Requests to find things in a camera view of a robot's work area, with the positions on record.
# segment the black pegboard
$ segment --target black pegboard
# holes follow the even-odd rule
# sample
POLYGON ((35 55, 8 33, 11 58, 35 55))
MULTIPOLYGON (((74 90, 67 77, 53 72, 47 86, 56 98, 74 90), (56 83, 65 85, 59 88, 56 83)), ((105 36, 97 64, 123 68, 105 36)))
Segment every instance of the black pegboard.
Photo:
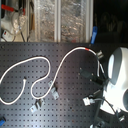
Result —
MULTIPOLYGON (((71 49, 78 46, 86 46, 98 52, 102 50, 106 62, 109 56, 120 44, 54 44, 54 43, 1 43, 0 45, 0 76, 11 65, 28 59, 33 56, 45 56, 51 62, 51 73, 47 79, 36 84, 34 94, 43 95, 48 90, 48 82, 53 80, 55 72, 63 56, 71 49)), ((11 70, 0 86, 0 96, 5 101, 14 100, 22 89, 23 78, 27 78, 25 91, 21 98, 11 106, 0 103, 0 117, 6 118, 3 128, 89 128, 93 123, 97 104, 85 107, 82 99, 88 94, 92 94, 99 87, 78 75, 79 68, 96 74, 97 62, 95 56, 87 51, 76 51, 72 53, 64 62, 56 85, 60 95, 58 100, 54 100, 49 94, 45 98, 45 105, 36 113, 30 112, 30 107, 35 103, 35 99, 30 94, 32 83, 44 76, 48 71, 47 62, 36 60, 17 66, 11 70)), ((107 73, 107 63, 103 63, 107 73)), ((117 120, 113 122, 113 127, 118 126, 117 120)))

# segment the white cord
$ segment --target white cord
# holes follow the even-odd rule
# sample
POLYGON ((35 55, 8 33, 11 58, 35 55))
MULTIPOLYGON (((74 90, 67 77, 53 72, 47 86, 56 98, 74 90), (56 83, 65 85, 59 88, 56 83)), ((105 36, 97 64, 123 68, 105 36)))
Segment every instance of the white cord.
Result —
POLYGON ((60 65, 59 65, 59 67, 58 67, 58 69, 57 69, 57 71, 56 71, 55 77, 54 77, 54 79, 53 79, 53 82, 52 82, 50 88, 48 89, 48 91, 47 91, 43 96, 36 97, 36 96, 33 95, 32 89, 33 89, 34 85, 35 85, 38 81, 35 81, 35 82, 32 84, 32 86, 31 86, 31 95, 32 95, 33 98, 35 98, 35 99, 42 99, 42 98, 45 98, 45 97, 48 95, 48 93, 50 92, 50 90, 51 90, 52 87, 53 87, 53 84, 54 84, 54 82, 55 82, 55 80, 56 80, 56 77, 57 77, 57 75, 58 75, 58 72, 59 72, 59 70, 60 70, 60 68, 61 68, 61 66, 62 66, 62 64, 63 64, 63 62, 64 62, 64 60, 67 58, 68 55, 70 55, 72 52, 74 52, 74 51, 76 51, 76 50, 85 50, 85 47, 74 48, 73 50, 71 50, 70 52, 68 52, 68 53, 64 56, 64 58, 62 59, 60 65))
MULTIPOLYGON (((51 65, 50 65, 49 60, 48 60, 46 57, 33 57, 33 58, 30 58, 30 59, 27 59, 27 60, 18 62, 18 63, 16 63, 16 64, 14 64, 13 66, 11 66, 9 69, 7 69, 7 70, 4 72, 4 74, 2 75, 1 79, 0 79, 0 84, 2 83, 2 80, 4 79, 5 75, 6 75, 11 69, 13 69, 14 67, 16 67, 16 66, 18 66, 18 65, 21 65, 21 64, 23 64, 23 63, 26 63, 26 62, 29 62, 29 61, 32 61, 32 60, 36 60, 36 59, 43 59, 43 60, 46 60, 47 63, 48 63, 48 66, 49 66, 49 70, 48 70, 47 75, 46 75, 45 77, 43 77, 43 78, 37 80, 37 81, 41 81, 41 80, 45 79, 46 77, 48 77, 48 75, 50 74, 50 70, 51 70, 51 65)), ((12 105, 12 104, 14 104, 14 103, 21 97, 21 95, 23 94, 24 88, 25 88, 25 84, 26 84, 26 79, 23 79, 23 88, 22 88, 22 91, 21 91, 21 93, 19 94, 19 96, 18 96, 14 101, 12 101, 12 102, 10 102, 10 103, 7 103, 7 102, 3 101, 3 100, 1 99, 1 97, 0 97, 0 101, 1 101, 3 104, 5 104, 5 105, 12 105)))
MULTIPOLYGON (((2 80, 3 80, 3 78, 5 77, 5 75, 7 74, 7 72, 9 72, 9 71, 10 71, 11 69, 13 69, 14 67, 16 67, 16 66, 18 66, 18 65, 20 65, 20 64, 26 63, 26 62, 28 62, 28 61, 35 60, 35 59, 44 59, 44 60, 47 61, 48 66, 49 66, 48 73, 46 74, 45 77, 36 80, 36 81, 32 84, 32 86, 31 86, 31 95, 32 95, 32 97, 33 97, 34 99, 42 99, 42 98, 46 97, 46 96, 49 94, 50 90, 52 89, 53 84, 54 84, 54 82, 55 82, 55 80, 56 80, 56 77, 57 77, 57 75, 58 75, 58 72, 59 72, 59 70, 60 70, 60 68, 61 68, 61 66, 62 66, 62 64, 63 64, 63 62, 64 62, 64 60, 65 60, 72 52, 74 52, 74 51, 76 51, 76 50, 87 50, 87 51, 90 51, 91 53, 93 53, 94 55, 96 55, 96 53, 95 53, 94 51, 92 51, 92 50, 90 50, 90 49, 87 49, 87 48, 85 48, 85 47, 77 47, 77 48, 74 48, 73 50, 71 50, 70 52, 68 52, 68 53, 64 56, 64 58, 62 59, 60 65, 59 65, 59 67, 58 67, 58 69, 57 69, 57 71, 56 71, 56 74, 55 74, 55 76, 54 76, 52 85, 50 86, 50 88, 48 89, 48 91, 47 91, 43 96, 39 96, 39 97, 34 96, 32 90, 33 90, 33 87, 35 86, 36 83, 38 83, 38 82, 40 82, 40 81, 46 79, 46 78, 49 76, 49 74, 50 74, 51 65, 50 65, 49 60, 48 60, 47 58, 45 58, 45 57, 33 57, 33 58, 30 58, 30 59, 27 59, 27 60, 24 60, 24 61, 21 61, 21 62, 19 62, 19 63, 14 64, 13 66, 11 66, 9 69, 7 69, 7 70, 4 72, 4 74, 2 75, 2 77, 1 77, 1 79, 0 79, 0 84, 2 83, 2 80)), ((102 65, 100 64, 99 60, 98 60, 98 69, 97 69, 97 74, 98 74, 98 75, 99 75, 99 66, 101 67, 101 70, 103 71, 103 67, 102 67, 102 65)), ((21 93, 19 94, 19 96, 18 96, 14 101, 12 101, 12 102, 10 102, 10 103, 7 103, 7 102, 4 102, 4 101, 1 99, 1 97, 0 97, 0 101, 1 101, 3 104, 5 104, 5 105, 12 105, 12 104, 14 104, 14 103, 21 97, 21 95, 23 94, 24 88, 25 88, 25 83, 26 83, 26 80, 24 79, 24 80, 23 80, 23 88, 22 88, 22 91, 21 91, 21 93)))

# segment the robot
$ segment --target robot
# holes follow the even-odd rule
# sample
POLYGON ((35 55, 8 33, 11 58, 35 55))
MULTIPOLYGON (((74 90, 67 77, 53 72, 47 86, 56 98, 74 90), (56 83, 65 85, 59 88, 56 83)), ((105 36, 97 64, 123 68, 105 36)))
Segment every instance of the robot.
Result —
MULTIPOLYGON (((92 76, 91 74, 83 71, 81 69, 80 73, 86 78, 91 78, 93 82, 97 82, 102 89, 83 99, 85 105, 91 105, 95 103, 96 100, 100 100, 95 121, 96 124, 90 126, 90 128, 104 128, 105 125, 111 126, 111 119, 105 122, 102 118, 98 117, 99 111, 103 111, 106 114, 116 115, 120 113, 121 110, 128 112, 128 49, 118 48, 110 56, 108 62, 108 78, 101 79, 97 76, 92 76)), ((118 121, 122 121, 124 116, 117 117, 118 121)))

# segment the wire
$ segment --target wire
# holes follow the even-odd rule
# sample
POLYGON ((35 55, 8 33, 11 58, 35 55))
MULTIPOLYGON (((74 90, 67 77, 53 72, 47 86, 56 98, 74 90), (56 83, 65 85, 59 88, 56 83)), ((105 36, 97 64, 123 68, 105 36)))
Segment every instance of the wire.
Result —
MULTIPOLYGON (((40 82, 40 81, 46 79, 46 78, 49 76, 49 74, 50 74, 50 71, 51 71, 51 64, 50 64, 50 61, 49 61, 46 57, 41 57, 41 56, 40 56, 40 57, 33 57, 33 58, 29 58, 29 59, 27 59, 27 60, 24 60, 24 61, 21 61, 21 62, 18 62, 18 63, 16 63, 16 64, 12 65, 12 66, 11 66, 10 68, 8 68, 8 69, 4 72, 4 74, 2 75, 2 77, 1 77, 1 79, 0 79, 0 84, 2 83, 2 80, 4 79, 5 75, 6 75, 11 69, 13 69, 14 67, 16 67, 16 66, 18 66, 18 65, 21 65, 21 64, 23 64, 23 63, 26 63, 26 62, 35 60, 35 59, 44 59, 44 60, 47 61, 48 66, 49 66, 48 72, 47 72, 47 74, 46 74, 44 77, 42 77, 42 78, 36 80, 36 81, 32 84, 32 86, 31 86, 31 95, 32 95, 32 97, 33 97, 34 99, 42 99, 42 98, 45 98, 45 97, 49 94, 49 92, 51 91, 51 89, 52 89, 52 87, 53 87, 53 84, 55 83, 55 80, 56 80, 56 78, 57 78, 58 72, 59 72, 59 70, 60 70, 60 68, 61 68, 61 66, 62 66, 62 64, 63 64, 63 62, 65 61, 65 59, 66 59, 72 52, 74 52, 74 51, 76 51, 76 50, 87 50, 87 51, 90 51, 91 53, 93 53, 94 55, 96 55, 96 53, 95 53, 94 51, 92 51, 92 50, 90 50, 90 49, 87 49, 87 48, 85 48, 85 47, 77 47, 77 48, 72 49, 70 52, 68 52, 68 53, 63 57, 63 59, 62 59, 60 65, 59 65, 59 67, 58 67, 58 69, 57 69, 57 71, 56 71, 56 74, 55 74, 55 76, 54 76, 54 79, 53 79, 53 82, 52 82, 50 88, 48 89, 48 91, 47 91, 43 96, 39 96, 39 97, 34 96, 34 95, 33 95, 33 87, 35 86, 36 83, 38 83, 38 82, 40 82)), ((3 104, 5 104, 5 105, 14 104, 14 103, 20 98, 20 96, 22 95, 22 93, 23 93, 23 91, 24 91, 24 88, 25 88, 25 83, 23 83, 23 88, 22 88, 22 91, 21 91, 20 95, 19 95, 14 101, 12 101, 12 102, 10 102, 10 103, 7 103, 7 102, 4 102, 1 98, 0 98, 0 101, 1 101, 3 104)))
POLYGON ((97 98, 97 99, 93 99, 93 100, 99 100, 99 101, 105 101, 109 106, 110 106, 110 108, 112 109, 112 111, 114 112, 114 114, 115 114, 115 116, 116 116, 116 118, 117 118, 117 120, 118 120, 118 122, 119 122, 119 124, 120 124, 120 126, 122 127, 122 128, 125 128, 124 126, 123 126, 123 124, 120 122, 120 120, 119 120, 119 117, 116 115, 116 111, 113 109, 113 107, 112 107, 112 105, 105 99, 105 98, 97 98))
MULTIPOLYGON (((46 75, 45 77, 39 79, 38 81, 41 81, 41 80, 45 79, 46 77, 48 77, 48 75, 50 74, 50 70, 51 70, 51 65, 50 65, 49 60, 48 60, 46 57, 33 57, 33 58, 30 58, 30 59, 27 59, 27 60, 18 62, 18 63, 16 63, 16 64, 14 64, 13 66, 11 66, 10 68, 8 68, 8 69, 4 72, 4 74, 2 75, 2 77, 1 77, 1 79, 0 79, 0 84, 2 83, 2 81, 3 81, 4 77, 5 77, 5 75, 6 75, 11 69, 13 69, 14 67, 16 67, 16 66, 18 66, 18 65, 21 65, 21 64, 23 64, 23 63, 26 63, 26 62, 29 62, 29 61, 32 61, 32 60, 36 60, 36 59, 43 59, 43 60, 46 60, 47 63, 48 63, 48 66, 49 66, 49 70, 48 70, 47 75, 46 75)), ((12 102, 10 102, 10 103, 7 103, 7 102, 3 101, 3 100, 1 99, 1 97, 0 97, 0 101, 1 101, 3 104, 5 104, 5 105, 12 105, 12 104, 14 104, 14 103, 21 97, 21 95, 23 94, 24 88, 25 88, 25 83, 26 83, 26 80, 24 79, 24 80, 23 80, 23 88, 22 88, 22 91, 21 91, 21 93, 19 94, 19 96, 18 96, 14 101, 12 101, 12 102)))

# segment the bracket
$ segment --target bracket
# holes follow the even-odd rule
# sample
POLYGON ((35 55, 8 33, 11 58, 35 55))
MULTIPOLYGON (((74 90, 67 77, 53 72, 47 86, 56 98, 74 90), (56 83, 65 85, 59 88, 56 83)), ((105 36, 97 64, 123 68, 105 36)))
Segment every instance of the bracket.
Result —
MULTIPOLYGON (((48 83, 49 87, 51 87, 52 85, 52 80, 48 83)), ((54 100, 57 100, 59 98, 59 94, 57 92, 57 88, 55 87, 55 85, 53 85, 52 89, 51 89, 51 93, 52 93, 52 96, 54 98, 54 100)))
POLYGON ((40 99, 40 100, 36 101, 36 103, 30 108, 31 112, 32 112, 32 113, 35 113, 35 112, 38 111, 38 110, 42 107, 42 105, 44 105, 44 104, 45 104, 44 99, 40 99))

